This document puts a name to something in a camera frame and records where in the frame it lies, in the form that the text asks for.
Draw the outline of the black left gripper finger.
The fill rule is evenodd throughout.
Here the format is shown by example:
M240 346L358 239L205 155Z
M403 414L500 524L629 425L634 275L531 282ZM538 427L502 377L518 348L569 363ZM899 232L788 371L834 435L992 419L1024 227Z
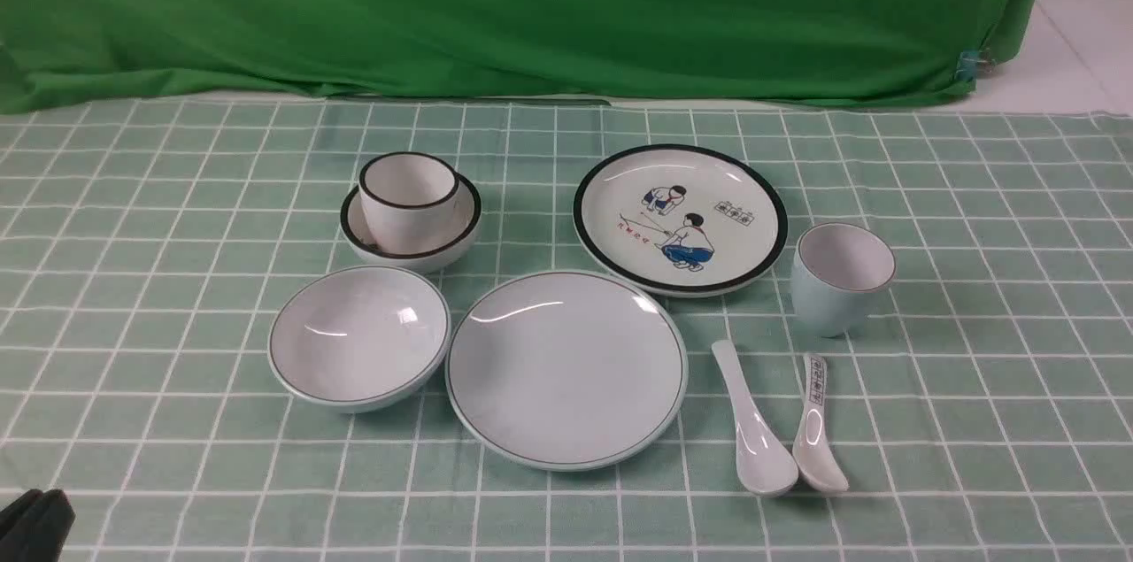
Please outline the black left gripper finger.
M63 489L28 489L1 511L1 559L58 561L73 523Z

